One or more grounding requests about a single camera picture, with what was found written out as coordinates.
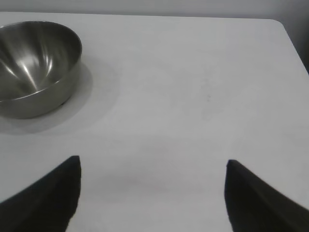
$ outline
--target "white table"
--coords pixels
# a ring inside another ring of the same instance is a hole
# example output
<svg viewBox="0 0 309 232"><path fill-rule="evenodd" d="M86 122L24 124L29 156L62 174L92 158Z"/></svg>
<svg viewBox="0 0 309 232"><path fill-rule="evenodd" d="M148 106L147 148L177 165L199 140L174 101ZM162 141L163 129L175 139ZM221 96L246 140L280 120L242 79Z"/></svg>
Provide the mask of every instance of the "white table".
<svg viewBox="0 0 309 232"><path fill-rule="evenodd" d="M309 207L309 77L273 20L0 13L83 42L76 94L37 119L0 118L0 201L80 155L68 232L231 232L234 158Z"/></svg>

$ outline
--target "metal bowl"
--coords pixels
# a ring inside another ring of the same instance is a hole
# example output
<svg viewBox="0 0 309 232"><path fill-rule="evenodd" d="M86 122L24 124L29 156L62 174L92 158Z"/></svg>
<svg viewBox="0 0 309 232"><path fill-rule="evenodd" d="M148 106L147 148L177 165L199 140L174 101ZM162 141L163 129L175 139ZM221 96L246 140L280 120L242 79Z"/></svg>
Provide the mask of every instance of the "metal bowl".
<svg viewBox="0 0 309 232"><path fill-rule="evenodd" d="M0 114L31 118L64 103L79 76L82 43L71 29L29 21L0 28Z"/></svg>

